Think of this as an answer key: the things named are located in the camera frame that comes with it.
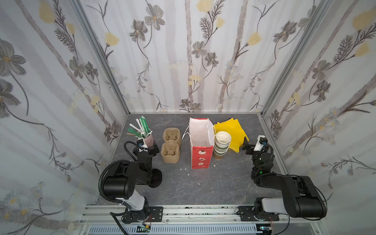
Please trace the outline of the black plastic cup lid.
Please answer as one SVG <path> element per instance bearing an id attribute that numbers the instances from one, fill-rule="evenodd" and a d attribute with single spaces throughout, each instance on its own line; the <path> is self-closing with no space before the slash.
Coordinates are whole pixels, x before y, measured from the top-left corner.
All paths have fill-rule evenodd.
<path id="1" fill-rule="evenodd" d="M 151 171 L 151 180 L 148 186 L 150 188 L 156 188 L 160 186 L 160 184 L 162 183 L 162 180 L 163 180 L 162 172 L 159 169 L 155 168 Z"/>

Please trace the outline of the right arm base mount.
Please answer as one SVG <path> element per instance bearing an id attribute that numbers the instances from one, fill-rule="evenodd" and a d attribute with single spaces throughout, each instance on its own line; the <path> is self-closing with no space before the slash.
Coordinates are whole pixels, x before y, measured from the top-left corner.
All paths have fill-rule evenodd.
<path id="1" fill-rule="evenodd" d="M 242 222 L 275 222 L 280 218 L 276 213 L 256 210 L 254 206 L 239 206 L 236 212 Z"/>

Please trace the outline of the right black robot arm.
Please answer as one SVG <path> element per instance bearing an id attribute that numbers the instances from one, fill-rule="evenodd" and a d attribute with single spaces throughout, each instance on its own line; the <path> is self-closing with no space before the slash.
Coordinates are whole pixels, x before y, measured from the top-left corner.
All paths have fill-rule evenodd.
<path id="1" fill-rule="evenodd" d="M 242 147 L 253 161 L 252 181 L 261 188 L 273 189 L 282 193 L 281 197 L 259 197 L 254 203 L 252 213 L 261 220 L 272 214 L 288 215 L 292 218 L 320 220 L 327 215 L 326 199 L 308 176 L 283 175 L 272 171 L 274 149 L 268 143 Z"/>

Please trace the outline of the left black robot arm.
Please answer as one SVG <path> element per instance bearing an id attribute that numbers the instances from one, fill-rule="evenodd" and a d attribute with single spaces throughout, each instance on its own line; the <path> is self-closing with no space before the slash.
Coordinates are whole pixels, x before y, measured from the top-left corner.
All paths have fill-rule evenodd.
<path id="1" fill-rule="evenodd" d="M 149 149 L 136 147 L 131 155 L 133 161 L 117 160 L 108 165 L 99 177 L 98 189 L 105 200 L 125 206 L 121 213 L 110 212 L 111 217 L 120 225 L 152 221 L 152 209 L 146 197 L 136 191 L 137 185 L 158 187 L 163 180 L 162 172 L 152 167 Z"/>

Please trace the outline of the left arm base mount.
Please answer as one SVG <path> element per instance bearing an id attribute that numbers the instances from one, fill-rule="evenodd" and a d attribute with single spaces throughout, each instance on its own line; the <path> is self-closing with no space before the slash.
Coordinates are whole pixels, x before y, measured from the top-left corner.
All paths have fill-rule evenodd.
<path id="1" fill-rule="evenodd" d="M 161 206 L 145 207 L 141 211 L 129 211 L 121 217 L 124 224 L 133 222 L 162 222 L 164 208 Z"/>

